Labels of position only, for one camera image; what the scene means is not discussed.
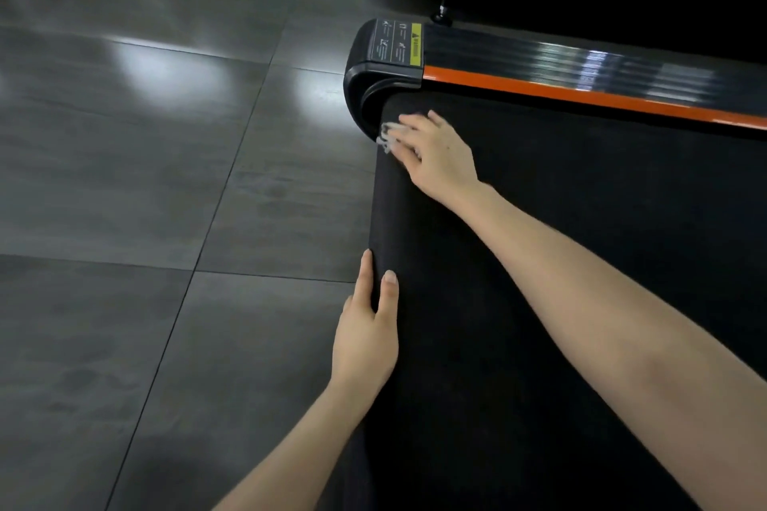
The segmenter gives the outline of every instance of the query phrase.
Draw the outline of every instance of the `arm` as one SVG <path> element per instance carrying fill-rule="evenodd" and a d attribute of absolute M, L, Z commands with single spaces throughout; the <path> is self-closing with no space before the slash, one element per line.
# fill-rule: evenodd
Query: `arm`
<path fill-rule="evenodd" d="M 662 299 L 476 177 L 433 112 L 395 156 L 493 251 L 570 363 L 695 501 L 767 509 L 767 383 Z M 417 148 L 420 159 L 408 147 Z"/>
<path fill-rule="evenodd" d="M 378 313 L 370 308 L 372 254 L 365 251 L 333 345 L 328 387 L 290 434 L 213 511 L 313 509 L 341 450 L 397 361 L 397 278 L 383 277 Z"/>

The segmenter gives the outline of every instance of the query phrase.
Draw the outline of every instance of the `orange stripe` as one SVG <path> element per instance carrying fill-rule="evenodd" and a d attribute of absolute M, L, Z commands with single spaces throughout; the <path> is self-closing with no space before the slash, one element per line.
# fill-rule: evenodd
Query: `orange stripe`
<path fill-rule="evenodd" d="M 429 81 L 440 81 L 442 83 L 453 83 L 455 85 L 492 89 L 495 91 L 507 91 L 522 95 L 534 95 L 535 97 L 559 99 L 562 101 L 574 101 L 575 103 L 599 105 L 605 108 L 668 115 L 672 118 L 694 119 L 713 124 L 738 125 L 743 128 L 767 129 L 767 118 L 762 118 L 758 115 L 696 108 L 688 105 L 666 103 L 665 101 L 652 101 L 627 95 L 603 93 L 602 91 L 581 91 L 579 89 L 557 87 L 556 85 L 546 85 L 545 83 L 522 81 L 521 79 L 508 79 L 506 77 L 498 77 L 497 75 L 484 75 L 482 73 L 471 73 L 469 71 L 425 65 L 423 68 L 423 78 Z"/>

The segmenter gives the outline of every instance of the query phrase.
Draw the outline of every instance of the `warning label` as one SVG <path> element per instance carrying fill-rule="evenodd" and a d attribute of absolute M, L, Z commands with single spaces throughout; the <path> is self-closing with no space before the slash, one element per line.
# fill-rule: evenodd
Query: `warning label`
<path fill-rule="evenodd" d="M 379 19 L 370 58 L 393 65 L 420 67 L 422 46 L 420 23 Z"/>

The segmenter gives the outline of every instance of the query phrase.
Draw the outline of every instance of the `gray tile floor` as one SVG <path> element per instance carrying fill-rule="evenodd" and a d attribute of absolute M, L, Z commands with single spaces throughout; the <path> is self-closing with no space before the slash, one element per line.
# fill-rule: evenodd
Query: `gray tile floor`
<path fill-rule="evenodd" d="M 432 10 L 0 0 L 0 509 L 209 509 L 301 416 L 368 239 L 350 43 Z"/>

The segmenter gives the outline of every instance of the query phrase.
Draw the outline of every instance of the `treadmill belt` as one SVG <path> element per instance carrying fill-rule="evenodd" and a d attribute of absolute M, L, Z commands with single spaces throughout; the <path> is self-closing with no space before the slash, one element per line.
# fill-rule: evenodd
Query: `treadmill belt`
<path fill-rule="evenodd" d="M 767 144 L 435 91 L 479 179 L 767 376 Z M 377 509 L 695 509 L 556 348 L 501 264 L 380 152 L 370 247 L 399 362 L 365 421 Z"/>

